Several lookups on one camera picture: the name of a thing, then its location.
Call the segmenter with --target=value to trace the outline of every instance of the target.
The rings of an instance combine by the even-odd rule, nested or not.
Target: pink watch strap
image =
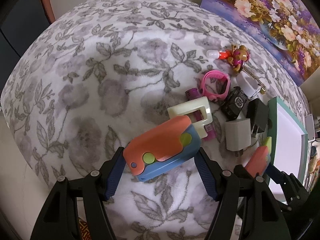
[[[221,79],[222,81],[227,81],[227,86],[226,86],[226,90],[223,94],[214,94],[209,92],[206,88],[205,88],[205,80],[207,78],[217,78],[217,79]],[[202,78],[201,81],[201,85],[200,85],[200,92],[202,96],[207,97],[210,101],[217,101],[217,100],[224,100],[226,99],[228,93],[229,93],[229,88],[230,88],[230,78],[229,75],[226,73],[223,73],[219,70],[211,70],[209,72],[207,72],[204,77]]]

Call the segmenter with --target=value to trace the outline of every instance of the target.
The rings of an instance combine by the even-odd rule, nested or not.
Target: white floor
[[[49,191],[26,163],[0,113],[0,208],[23,240],[29,240]]]

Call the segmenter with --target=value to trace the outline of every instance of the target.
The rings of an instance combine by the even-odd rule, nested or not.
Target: canvas painting
[[[320,29],[301,0],[202,0],[266,48],[301,85],[320,65]]]

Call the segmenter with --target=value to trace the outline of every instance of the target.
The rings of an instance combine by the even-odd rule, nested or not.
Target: purple object
[[[187,96],[188,101],[201,97],[197,88],[191,88],[191,89],[187,90],[186,96]],[[196,121],[201,121],[203,119],[203,116],[199,110],[193,112],[193,116],[195,117]],[[208,136],[204,137],[203,140],[209,141],[209,140],[212,140],[216,137],[216,132],[215,132],[211,123],[206,124],[204,126],[204,129],[207,132]]]

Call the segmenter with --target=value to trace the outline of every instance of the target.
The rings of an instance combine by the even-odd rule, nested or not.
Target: green button
[[[143,161],[146,163],[146,164],[151,164],[155,161],[155,157],[152,153],[145,153],[143,155]]]
[[[192,140],[192,136],[191,134],[185,132],[180,136],[180,142],[182,144],[183,147],[189,145],[191,143]]]

